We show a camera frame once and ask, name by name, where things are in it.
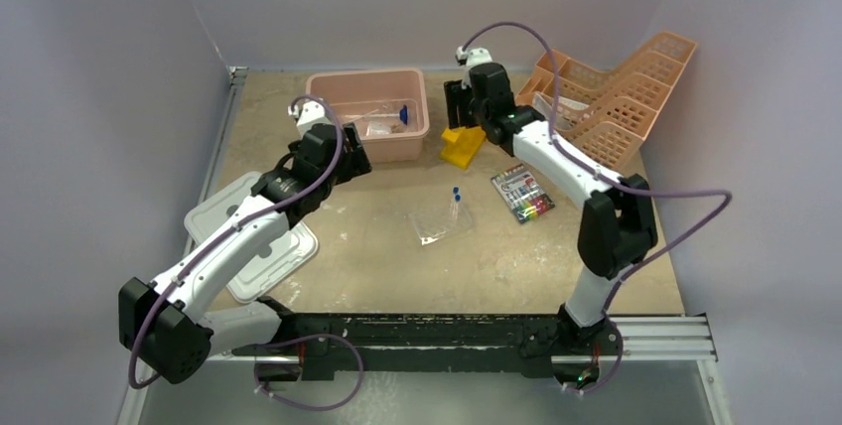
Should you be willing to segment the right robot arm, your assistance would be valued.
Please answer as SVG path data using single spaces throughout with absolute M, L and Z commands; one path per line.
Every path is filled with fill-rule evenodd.
M 452 125 L 481 128 L 493 145 L 537 170 L 580 211 L 577 251 L 584 267 L 560 308 L 557 338 L 565 350 L 583 351 L 605 322 L 622 276 L 658 242 L 647 181 L 602 169 L 542 112 L 517 104 L 499 63 L 466 66 L 463 78 L 446 82 L 444 91 Z

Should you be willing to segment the white bin lid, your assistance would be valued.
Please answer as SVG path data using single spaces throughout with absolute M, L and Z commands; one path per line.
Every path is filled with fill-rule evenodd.
M 196 244 L 205 242 L 250 195 L 260 174 L 248 172 L 190 210 L 184 226 Z M 310 261 L 319 250 L 313 232 L 299 222 L 282 237 L 265 245 L 227 284 L 231 296 L 245 304 L 265 295 L 280 282 Z

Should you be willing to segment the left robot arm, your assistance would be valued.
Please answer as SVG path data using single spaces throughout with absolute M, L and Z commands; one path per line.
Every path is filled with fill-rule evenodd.
M 177 265 L 119 290 L 118 337 L 129 350 L 129 384 L 145 362 L 155 378 L 177 384 L 193 375 L 221 345 L 221 329 L 206 317 L 216 295 L 265 245 L 315 212 L 333 188 L 370 172 L 352 123 L 317 123 L 290 146 L 284 161 L 262 174 L 235 213 Z

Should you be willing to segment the small white plastic bag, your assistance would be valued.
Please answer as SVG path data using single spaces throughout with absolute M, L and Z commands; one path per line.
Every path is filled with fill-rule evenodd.
M 366 137 L 375 137 L 375 136 L 385 136 L 392 133 L 392 126 L 390 124 L 378 122 L 378 121 L 371 121 L 366 126 L 365 136 Z

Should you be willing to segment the clear well plate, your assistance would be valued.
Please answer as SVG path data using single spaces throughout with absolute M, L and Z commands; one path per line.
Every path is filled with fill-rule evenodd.
M 421 246 L 428 246 L 440 240 L 461 235 L 474 226 L 473 217 L 462 201 L 457 218 L 452 218 L 450 203 L 409 215 Z

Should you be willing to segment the yellow test tube rack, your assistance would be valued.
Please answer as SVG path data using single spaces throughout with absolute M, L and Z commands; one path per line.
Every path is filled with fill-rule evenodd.
M 444 147 L 439 158 L 462 170 L 467 170 L 485 143 L 487 135 L 479 127 L 446 128 L 440 136 Z

